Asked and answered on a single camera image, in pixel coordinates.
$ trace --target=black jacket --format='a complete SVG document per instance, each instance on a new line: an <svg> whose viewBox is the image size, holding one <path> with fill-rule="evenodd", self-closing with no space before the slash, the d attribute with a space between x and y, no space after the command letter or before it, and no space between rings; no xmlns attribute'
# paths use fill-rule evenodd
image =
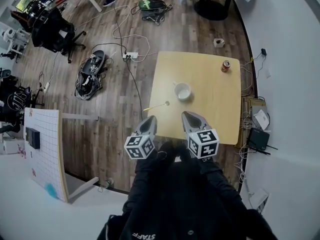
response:
<svg viewBox="0 0 320 240"><path fill-rule="evenodd" d="M98 240L276 239L212 159L180 152L182 162L173 162L177 151L167 142L137 162L123 215L111 215Z"/></svg>

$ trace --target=wooden floor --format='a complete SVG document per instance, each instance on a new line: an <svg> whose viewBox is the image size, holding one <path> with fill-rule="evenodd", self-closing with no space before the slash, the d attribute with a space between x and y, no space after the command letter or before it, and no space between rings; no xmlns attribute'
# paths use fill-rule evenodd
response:
<svg viewBox="0 0 320 240"><path fill-rule="evenodd" d="M102 5L105 0L96 0ZM117 0L115 6L130 5L134 7L139 0ZM208 21L198 16L193 3L198 0L187 0L181 5L179 0L164 0L172 4L173 9L165 16L165 21L157 26L152 22L142 21L137 13L130 16L121 26L121 34L144 35L149 39L150 53L158 51L181 51L221 55L237 58L244 64L250 60L248 45L240 19L234 4L231 3L229 16L224 21ZM75 26L87 22L99 15L88 0L71 0L63 16ZM112 7L103 8L103 12ZM128 9L119 9L120 23L129 13ZM113 64L103 79L103 89L91 100L83 101L74 97L75 82L81 61L88 58L91 48L99 43L120 43L112 37L112 30L117 27L116 14L111 11L77 29L85 30L86 36L79 39L86 45L86 50L76 48L72 64L67 58L57 55L55 75L48 92L40 97L46 109L60 109L65 113L95 114L99 121L63 120L63 157L65 170L83 179L99 177L105 184L109 177L114 178L114 187L129 191L135 176L135 162L129 160L123 146L135 126L140 122L140 104L136 87L121 58L118 45L101 45L97 48L113 56ZM225 40L224 48L215 48L214 38ZM123 45L129 52L139 52L143 55L148 46L144 38L130 37L123 40ZM15 65L13 74L21 78L22 86L38 89L39 74L46 68L47 82L51 77L55 53L41 47L28 45L24 57ZM130 62L129 66L136 79L141 93L142 107L149 105L157 55L148 56L141 63ZM251 74L241 70L242 88L251 84ZM220 145L218 162L224 169L228 180L237 188L239 175L234 163L239 161L237 149L230 145Z"/></svg>

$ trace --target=shoe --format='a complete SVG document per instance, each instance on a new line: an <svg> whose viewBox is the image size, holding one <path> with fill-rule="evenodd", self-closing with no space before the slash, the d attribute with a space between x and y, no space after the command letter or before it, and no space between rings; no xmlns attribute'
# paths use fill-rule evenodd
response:
<svg viewBox="0 0 320 240"><path fill-rule="evenodd" d="M111 5L113 5L115 2L116 2L116 0L113 0L112 2L107 2L107 1L106 1L106 2L103 4L103 7L111 6Z"/></svg>

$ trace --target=black round table base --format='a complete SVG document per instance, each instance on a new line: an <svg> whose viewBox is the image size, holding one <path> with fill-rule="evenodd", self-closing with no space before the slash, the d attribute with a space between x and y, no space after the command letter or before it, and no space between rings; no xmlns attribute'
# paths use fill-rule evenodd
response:
<svg viewBox="0 0 320 240"><path fill-rule="evenodd" d="M194 10L201 17L210 21L223 21L228 17L228 10L225 6L212 0L196 2L194 4Z"/></svg>

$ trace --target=grid whiteboard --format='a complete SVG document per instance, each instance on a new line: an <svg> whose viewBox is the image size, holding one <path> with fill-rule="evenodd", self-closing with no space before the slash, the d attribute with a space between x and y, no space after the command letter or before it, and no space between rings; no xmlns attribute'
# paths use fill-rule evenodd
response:
<svg viewBox="0 0 320 240"><path fill-rule="evenodd" d="M30 175L42 187L52 184L57 197L67 202L60 124L59 110L25 108L24 126L40 132L40 149L34 149L25 141Z"/></svg>

